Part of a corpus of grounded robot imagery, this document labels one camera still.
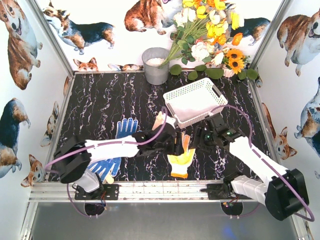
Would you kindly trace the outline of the cream knit glove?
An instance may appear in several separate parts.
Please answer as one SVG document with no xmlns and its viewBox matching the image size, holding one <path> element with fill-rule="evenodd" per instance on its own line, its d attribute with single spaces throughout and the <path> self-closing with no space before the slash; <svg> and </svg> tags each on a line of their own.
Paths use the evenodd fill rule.
<svg viewBox="0 0 320 240">
<path fill-rule="evenodd" d="M 164 124 L 166 122 L 166 117 L 167 115 L 162 111 L 160 111 L 155 118 L 155 122 L 153 124 L 152 130 L 155 130 L 157 127 Z"/>
</svg>

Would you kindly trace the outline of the yellow coated work glove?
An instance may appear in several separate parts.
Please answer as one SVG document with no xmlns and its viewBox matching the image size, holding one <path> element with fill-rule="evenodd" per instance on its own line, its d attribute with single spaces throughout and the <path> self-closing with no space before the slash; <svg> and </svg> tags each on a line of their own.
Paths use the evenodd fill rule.
<svg viewBox="0 0 320 240">
<path fill-rule="evenodd" d="M 179 156 L 167 155 L 167 159 L 171 165 L 170 173 L 188 174 L 188 167 L 190 167 L 193 162 L 196 149 L 189 148 L 191 137 L 188 134 L 182 133 L 181 137 L 184 153 Z"/>
</svg>

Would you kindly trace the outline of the white glove orange cuff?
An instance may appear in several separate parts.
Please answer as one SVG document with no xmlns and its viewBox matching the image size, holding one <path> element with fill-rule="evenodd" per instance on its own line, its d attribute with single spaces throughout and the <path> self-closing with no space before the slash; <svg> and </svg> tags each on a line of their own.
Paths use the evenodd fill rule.
<svg viewBox="0 0 320 240">
<path fill-rule="evenodd" d="M 174 178 L 182 178 L 182 179 L 186 179 L 188 177 L 188 174 L 185 173 L 185 174 L 181 174 L 181 173 L 174 173 L 174 172 L 171 172 L 170 175 Z"/>
</svg>

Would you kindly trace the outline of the blue dotted glove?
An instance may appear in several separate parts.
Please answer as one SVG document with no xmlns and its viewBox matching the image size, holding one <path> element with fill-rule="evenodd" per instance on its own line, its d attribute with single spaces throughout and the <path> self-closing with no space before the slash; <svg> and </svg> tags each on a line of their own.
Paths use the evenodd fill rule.
<svg viewBox="0 0 320 240">
<path fill-rule="evenodd" d="M 115 177 L 120 169 L 121 158 L 110 158 L 106 160 L 100 160 L 88 165 L 88 169 L 93 173 L 98 173 L 101 178 L 110 174 L 112 177 Z"/>
<path fill-rule="evenodd" d="M 133 119 L 132 117 L 123 118 L 121 121 L 118 121 L 115 138 L 121 139 L 136 133 L 138 123 L 139 121 L 137 119 Z"/>
</svg>

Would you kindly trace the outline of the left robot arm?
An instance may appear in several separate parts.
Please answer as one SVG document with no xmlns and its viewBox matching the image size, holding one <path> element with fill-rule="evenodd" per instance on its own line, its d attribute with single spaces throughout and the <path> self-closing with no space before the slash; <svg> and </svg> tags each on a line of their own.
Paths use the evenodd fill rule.
<svg viewBox="0 0 320 240">
<path fill-rule="evenodd" d="M 180 156 L 184 153 L 181 132 L 174 124 L 162 123 L 154 130 L 138 131 L 132 118 L 117 123 L 116 137 L 109 140 L 85 140 L 71 137 L 54 154 L 53 164 L 62 184 L 78 183 L 87 193 L 98 189 L 110 170 L 112 161 L 149 156 L 155 152 Z"/>
</svg>

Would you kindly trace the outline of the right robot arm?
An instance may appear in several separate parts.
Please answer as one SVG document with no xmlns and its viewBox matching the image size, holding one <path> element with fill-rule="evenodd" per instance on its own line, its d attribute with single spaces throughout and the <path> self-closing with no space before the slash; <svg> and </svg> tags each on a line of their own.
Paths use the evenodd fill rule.
<svg viewBox="0 0 320 240">
<path fill-rule="evenodd" d="M 264 205 L 277 220 L 308 210 L 310 204 L 304 175 L 278 164 L 254 146 L 239 129 L 231 128 L 216 114 L 205 119 L 206 126 L 197 126 L 192 147 L 212 153 L 216 147 L 229 152 L 249 167 L 258 179 L 235 172 L 223 178 L 225 195 L 242 195 Z"/>
</svg>

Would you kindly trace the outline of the white plastic storage basket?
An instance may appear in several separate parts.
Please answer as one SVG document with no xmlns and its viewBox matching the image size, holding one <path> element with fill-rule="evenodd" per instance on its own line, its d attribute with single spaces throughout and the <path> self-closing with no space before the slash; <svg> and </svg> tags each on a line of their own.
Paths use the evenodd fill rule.
<svg viewBox="0 0 320 240">
<path fill-rule="evenodd" d="M 163 99 L 181 129 L 220 113 L 228 104 L 226 97 L 208 77 L 166 92 Z"/>
</svg>

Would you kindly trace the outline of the grey metal bucket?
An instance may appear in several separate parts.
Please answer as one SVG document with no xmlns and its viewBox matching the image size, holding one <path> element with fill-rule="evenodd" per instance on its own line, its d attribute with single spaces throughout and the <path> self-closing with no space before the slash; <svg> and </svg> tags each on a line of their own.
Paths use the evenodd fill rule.
<svg viewBox="0 0 320 240">
<path fill-rule="evenodd" d="M 141 56 L 146 80 L 151 85 L 164 84 L 169 76 L 169 62 L 165 62 L 169 51 L 162 47 L 151 47 Z"/>
</svg>

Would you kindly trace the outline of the cream glove under blue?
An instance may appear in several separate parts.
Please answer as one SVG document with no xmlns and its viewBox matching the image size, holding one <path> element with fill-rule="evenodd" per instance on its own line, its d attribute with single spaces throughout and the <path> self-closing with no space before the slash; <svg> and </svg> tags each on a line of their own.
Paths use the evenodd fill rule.
<svg viewBox="0 0 320 240">
<path fill-rule="evenodd" d="M 103 184 L 110 184 L 112 185 L 114 183 L 114 177 L 111 176 L 110 174 L 107 174 L 106 177 L 103 180 Z"/>
</svg>

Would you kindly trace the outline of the sunflower pot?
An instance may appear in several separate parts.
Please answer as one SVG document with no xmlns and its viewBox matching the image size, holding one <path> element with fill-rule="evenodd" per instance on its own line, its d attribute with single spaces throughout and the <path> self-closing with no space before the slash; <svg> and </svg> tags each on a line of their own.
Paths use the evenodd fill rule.
<svg viewBox="0 0 320 240">
<path fill-rule="evenodd" d="M 226 78 L 233 77 L 244 71 L 250 64 L 250 56 L 245 55 L 240 49 L 231 48 L 224 52 L 222 58 L 223 76 Z"/>
</svg>

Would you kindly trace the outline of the artificial flower bouquet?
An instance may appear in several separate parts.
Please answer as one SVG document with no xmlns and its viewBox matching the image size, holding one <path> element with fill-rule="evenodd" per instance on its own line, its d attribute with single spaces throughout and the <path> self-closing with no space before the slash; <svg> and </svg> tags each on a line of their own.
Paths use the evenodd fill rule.
<svg viewBox="0 0 320 240">
<path fill-rule="evenodd" d="M 220 65 L 226 57 L 227 45 L 238 45 L 243 32 L 231 31 L 245 26 L 245 19 L 229 0 L 183 0 L 182 10 L 173 17 L 175 31 L 170 34 L 172 45 L 162 63 L 181 60 Z"/>
</svg>

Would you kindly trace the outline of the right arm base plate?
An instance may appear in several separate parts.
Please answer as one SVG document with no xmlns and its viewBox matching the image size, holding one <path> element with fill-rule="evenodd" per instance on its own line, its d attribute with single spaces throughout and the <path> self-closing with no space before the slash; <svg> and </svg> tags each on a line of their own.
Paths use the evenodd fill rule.
<svg viewBox="0 0 320 240">
<path fill-rule="evenodd" d="M 232 200 L 238 197 L 240 200 L 249 200 L 250 198 L 228 191 L 223 183 L 209 183 L 200 192 L 206 193 L 209 200 Z"/>
</svg>

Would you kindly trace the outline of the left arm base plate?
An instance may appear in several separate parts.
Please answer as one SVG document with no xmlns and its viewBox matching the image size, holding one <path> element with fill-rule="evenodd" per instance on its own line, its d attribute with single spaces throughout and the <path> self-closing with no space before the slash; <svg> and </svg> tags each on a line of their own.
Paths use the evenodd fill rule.
<svg viewBox="0 0 320 240">
<path fill-rule="evenodd" d="M 75 200 L 118 200 L 119 197 L 119 184 L 102 184 L 100 188 L 86 192 L 79 185 L 75 189 Z"/>
</svg>

